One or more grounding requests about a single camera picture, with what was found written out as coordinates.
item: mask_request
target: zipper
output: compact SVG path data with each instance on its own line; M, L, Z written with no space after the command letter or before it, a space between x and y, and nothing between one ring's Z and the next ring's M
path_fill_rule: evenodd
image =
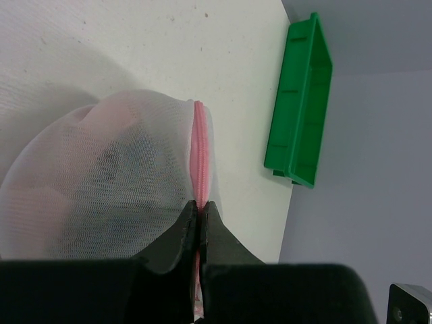
M202 212L209 199L210 186L209 134L203 103L195 101L192 146L190 150L190 176L198 211Z

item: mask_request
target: green plastic crate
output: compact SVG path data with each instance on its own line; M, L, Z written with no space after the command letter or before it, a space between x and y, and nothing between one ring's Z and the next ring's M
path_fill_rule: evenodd
M333 65L317 13L288 30L264 166L315 185Z

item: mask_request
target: pink zipper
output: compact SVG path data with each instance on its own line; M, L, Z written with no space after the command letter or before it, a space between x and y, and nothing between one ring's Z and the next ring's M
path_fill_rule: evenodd
M198 207L198 216L200 217L205 205L207 204L207 201L209 200L210 192L209 133L207 130L207 117L205 108L203 103L200 101L195 101L189 168L196 206ZM200 254L198 250L196 251L194 313L199 317L204 317L199 265Z
M203 103L195 101L192 143L190 149L190 177L198 210L201 212L209 199L210 186L209 134Z

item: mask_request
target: laundry bag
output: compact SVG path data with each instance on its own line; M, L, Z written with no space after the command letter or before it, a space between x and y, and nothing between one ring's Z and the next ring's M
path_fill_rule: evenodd
M130 257L218 200L207 108L124 91L47 126L0 187L3 260Z

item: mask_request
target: white table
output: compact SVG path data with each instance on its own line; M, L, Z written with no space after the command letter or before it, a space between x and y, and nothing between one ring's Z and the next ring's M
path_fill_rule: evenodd
M280 0L2 1L0 13L0 181L71 108L129 88L199 99L213 116L224 222L279 260L292 187L263 159L288 29Z

